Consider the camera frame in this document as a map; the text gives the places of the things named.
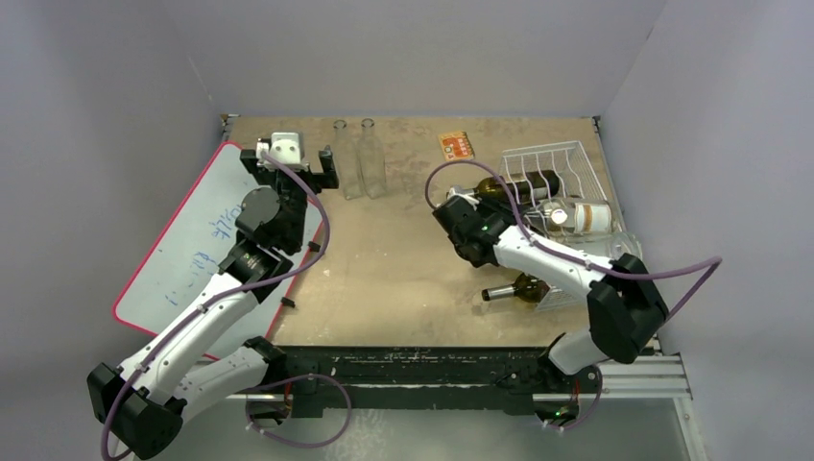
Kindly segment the large clear glass bottle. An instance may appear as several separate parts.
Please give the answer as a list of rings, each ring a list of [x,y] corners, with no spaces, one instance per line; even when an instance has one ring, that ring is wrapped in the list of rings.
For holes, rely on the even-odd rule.
[[[638,259],[643,257],[640,241],[629,231],[575,235],[569,237],[565,244],[577,251],[611,260],[618,260],[624,254],[633,255]]]

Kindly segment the clear square glass bottle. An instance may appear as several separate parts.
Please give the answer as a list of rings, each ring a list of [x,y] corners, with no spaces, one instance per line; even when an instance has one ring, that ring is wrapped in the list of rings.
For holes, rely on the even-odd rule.
[[[340,187],[346,200],[354,200],[364,195],[358,155],[351,139],[347,122],[337,119],[333,122],[334,137],[330,146],[333,152]]]

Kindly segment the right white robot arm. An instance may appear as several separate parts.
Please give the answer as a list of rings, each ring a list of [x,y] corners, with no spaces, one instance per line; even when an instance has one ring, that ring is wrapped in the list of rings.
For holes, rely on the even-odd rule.
[[[662,327],[668,309],[644,263],[588,255],[530,233],[501,205],[452,196],[433,216],[456,254],[474,267],[514,269],[568,293],[587,307],[588,324],[556,340],[539,364],[541,383],[561,391],[578,372],[605,360],[630,364]]]

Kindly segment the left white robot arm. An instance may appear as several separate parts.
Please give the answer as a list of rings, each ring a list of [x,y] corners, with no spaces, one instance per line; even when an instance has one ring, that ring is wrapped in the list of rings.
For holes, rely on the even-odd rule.
[[[106,460],[153,458],[187,421],[226,396],[245,389],[272,393],[294,381],[285,352],[262,336],[211,364],[200,366],[199,360],[282,282],[311,267],[293,260],[306,245],[306,213],[322,191],[339,187],[340,177],[330,148],[320,151],[322,169],[314,172],[293,141],[260,139],[240,159],[258,186],[243,200],[234,244],[217,272],[148,345],[88,375]]]

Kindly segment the clear round labelled bottle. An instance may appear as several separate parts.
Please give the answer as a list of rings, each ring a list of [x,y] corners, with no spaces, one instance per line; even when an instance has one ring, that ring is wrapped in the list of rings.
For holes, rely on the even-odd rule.
[[[613,212],[607,201],[565,197],[543,200],[537,211],[544,228],[562,235],[605,234],[613,231]]]

